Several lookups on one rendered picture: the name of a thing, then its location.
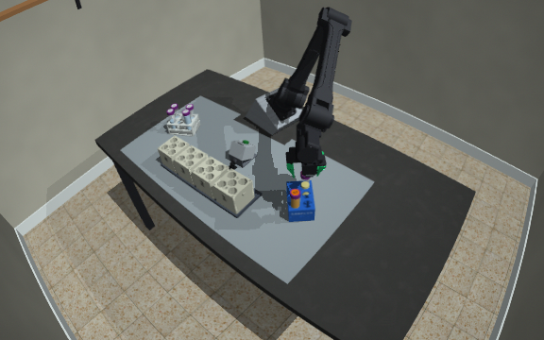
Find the white bucket adapter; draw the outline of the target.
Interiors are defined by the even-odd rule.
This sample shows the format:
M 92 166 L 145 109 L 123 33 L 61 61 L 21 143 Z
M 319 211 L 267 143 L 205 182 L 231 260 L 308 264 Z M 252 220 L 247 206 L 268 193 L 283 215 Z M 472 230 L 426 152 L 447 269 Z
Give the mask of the white bucket adapter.
M 253 181 L 233 169 L 230 169 L 212 187 L 216 201 L 235 214 L 255 197 Z
M 196 184 L 192 171 L 207 159 L 208 155 L 206 153 L 190 145 L 173 160 L 177 168 L 178 175 L 195 186 Z
M 224 163 L 210 156 L 192 171 L 196 188 L 212 199 L 215 199 L 213 184 L 229 170 L 229 167 Z
M 185 149 L 187 149 L 189 146 L 190 145 L 188 143 L 184 142 L 179 137 L 173 136 L 167 142 L 158 147 L 162 164 L 168 167 L 173 172 L 177 173 L 178 171 L 173 159 Z

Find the white tube rack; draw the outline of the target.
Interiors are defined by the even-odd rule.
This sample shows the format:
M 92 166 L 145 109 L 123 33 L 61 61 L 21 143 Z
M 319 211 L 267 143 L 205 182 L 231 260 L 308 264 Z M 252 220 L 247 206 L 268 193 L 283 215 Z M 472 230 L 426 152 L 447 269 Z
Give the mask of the white tube rack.
M 167 127 L 168 127 L 169 134 L 171 134 L 171 135 L 183 135 L 183 136 L 195 136 L 198 128 L 200 127 L 200 121 L 199 121 L 198 114 L 195 114 L 195 118 L 191 119 L 192 123 L 189 124 L 189 125 L 186 125 L 184 119 L 181 119 L 182 116 L 183 116 L 182 113 L 180 113 L 179 118 L 176 118 L 176 123 L 171 124 L 170 121 L 169 121 L 166 124 Z M 180 123 L 178 124 L 179 121 L 180 121 Z M 172 128 L 171 126 L 178 126 L 178 127 L 177 128 Z M 186 127 L 191 127 L 192 130 L 187 129 Z

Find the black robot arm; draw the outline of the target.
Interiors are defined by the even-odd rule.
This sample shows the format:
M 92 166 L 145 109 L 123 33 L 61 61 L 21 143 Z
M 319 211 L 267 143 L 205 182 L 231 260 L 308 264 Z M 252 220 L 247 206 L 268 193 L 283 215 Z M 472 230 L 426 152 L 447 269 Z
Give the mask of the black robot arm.
M 350 33 L 352 23 L 346 14 L 329 7 L 318 15 L 317 28 L 296 71 L 284 79 L 277 93 L 266 98 L 281 121 L 295 115 L 296 108 L 301 109 L 306 101 L 310 91 L 306 82 L 319 57 L 314 85 L 297 124 L 296 162 L 301 162 L 305 178 L 317 174 L 321 131 L 330 128 L 334 120 L 332 85 L 339 45 L 341 36 Z

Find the blue sample rack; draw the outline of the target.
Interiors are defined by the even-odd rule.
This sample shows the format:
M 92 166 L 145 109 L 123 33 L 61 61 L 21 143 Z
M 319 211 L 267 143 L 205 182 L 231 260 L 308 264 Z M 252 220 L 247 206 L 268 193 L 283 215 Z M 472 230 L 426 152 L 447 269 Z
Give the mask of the blue sample rack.
M 301 191 L 300 205 L 297 209 L 293 209 L 291 207 L 290 191 L 294 188 L 297 188 Z M 308 189 L 301 188 L 301 181 L 286 181 L 286 191 L 287 191 L 289 222 L 315 220 L 315 201 L 314 201 L 312 181 L 310 180 L 310 187 Z M 310 194 L 302 195 L 304 192 L 308 192 Z M 310 204 L 310 202 L 312 203 Z M 305 207 L 310 207 L 310 208 L 305 208 Z

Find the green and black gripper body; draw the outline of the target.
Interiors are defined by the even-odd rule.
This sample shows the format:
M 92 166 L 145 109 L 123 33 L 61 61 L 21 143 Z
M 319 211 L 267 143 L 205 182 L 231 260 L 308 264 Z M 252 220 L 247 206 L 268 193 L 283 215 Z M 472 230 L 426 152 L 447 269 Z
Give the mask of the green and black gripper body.
M 289 147 L 289 152 L 286 152 L 286 163 L 295 163 L 296 162 L 296 148 Z M 322 154 L 321 146 L 318 149 L 318 161 L 317 166 L 326 166 L 325 155 Z

